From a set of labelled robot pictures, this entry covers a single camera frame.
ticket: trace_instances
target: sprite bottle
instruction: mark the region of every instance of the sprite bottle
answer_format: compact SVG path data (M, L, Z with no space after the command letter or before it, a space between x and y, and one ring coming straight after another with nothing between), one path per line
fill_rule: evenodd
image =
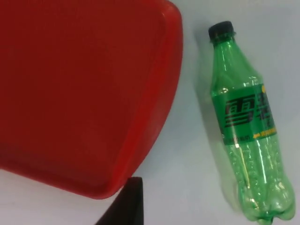
M211 97L245 216L262 225L292 219L294 191L280 155L277 131L261 75L234 39L231 22L209 29L214 46Z

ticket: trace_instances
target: bottle label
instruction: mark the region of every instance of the bottle label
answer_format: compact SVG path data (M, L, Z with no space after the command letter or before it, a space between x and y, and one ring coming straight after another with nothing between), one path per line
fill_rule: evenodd
M276 127L263 84L213 97L225 145L275 135Z

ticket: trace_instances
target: plastic bottle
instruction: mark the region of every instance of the plastic bottle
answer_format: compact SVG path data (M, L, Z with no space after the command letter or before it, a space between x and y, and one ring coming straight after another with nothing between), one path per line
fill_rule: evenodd
M292 219L294 191L283 169L263 79L237 46L231 22L212 26L209 35L214 46L211 97L241 209L262 225L275 217Z

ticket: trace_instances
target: green plastic bottle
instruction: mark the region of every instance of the green plastic bottle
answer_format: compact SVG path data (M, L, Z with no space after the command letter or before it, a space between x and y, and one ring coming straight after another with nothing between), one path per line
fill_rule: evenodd
M211 97L245 216L262 225L295 214L293 188L284 172L263 78L234 39L232 23L209 29L214 46Z

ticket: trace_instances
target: black object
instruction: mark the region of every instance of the black object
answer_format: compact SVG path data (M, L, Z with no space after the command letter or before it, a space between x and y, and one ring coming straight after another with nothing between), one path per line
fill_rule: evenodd
M95 225L143 225L143 180L132 177Z
M208 33L211 41L224 34L234 34L233 24L230 21L217 23L209 28Z

